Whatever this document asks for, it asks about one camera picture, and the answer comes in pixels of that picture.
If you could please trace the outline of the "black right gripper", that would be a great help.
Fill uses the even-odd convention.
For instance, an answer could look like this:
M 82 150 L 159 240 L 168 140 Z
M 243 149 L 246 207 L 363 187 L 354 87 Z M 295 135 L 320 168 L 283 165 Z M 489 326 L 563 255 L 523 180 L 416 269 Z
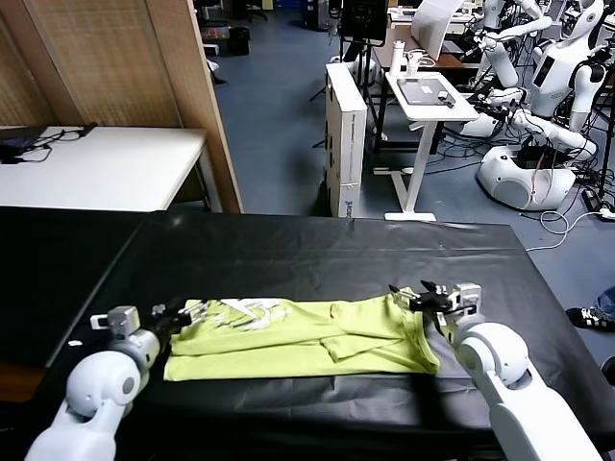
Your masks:
M 411 311 L 421 312 L 449 312 L 453 310 L 453 302 L 448 296 L 448 288 L 429 280 L 420 280 L 428 292 L 414 296 L 414 291 L 409 287 L 400 288 L 389 284 L 389 292 L 392 301 L 399 308 L 410 308 Z

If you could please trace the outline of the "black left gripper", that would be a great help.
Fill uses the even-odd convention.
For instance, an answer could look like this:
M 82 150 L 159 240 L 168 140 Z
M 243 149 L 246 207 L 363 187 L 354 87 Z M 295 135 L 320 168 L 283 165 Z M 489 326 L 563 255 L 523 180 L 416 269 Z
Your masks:
M 164 303 L 152 307 L 149 330 L 157 337 L 176 334 L 185 326 L 202 322 L 208 314 L 207 301 L 187 301 L 179 310 L 166 310 Z

